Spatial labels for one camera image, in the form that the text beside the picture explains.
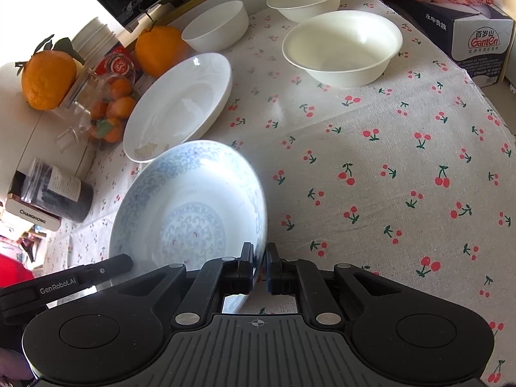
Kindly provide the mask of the person's left hand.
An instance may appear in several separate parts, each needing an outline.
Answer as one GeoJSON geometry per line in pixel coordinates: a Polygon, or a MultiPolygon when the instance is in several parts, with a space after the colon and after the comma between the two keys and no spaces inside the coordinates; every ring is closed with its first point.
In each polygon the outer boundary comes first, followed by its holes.
{"type": "Polygon", "coordinates": [[[32,380],[32,371],[24,355],[15,350],[0,350],[1,378],[14,381],[32,380]]]}

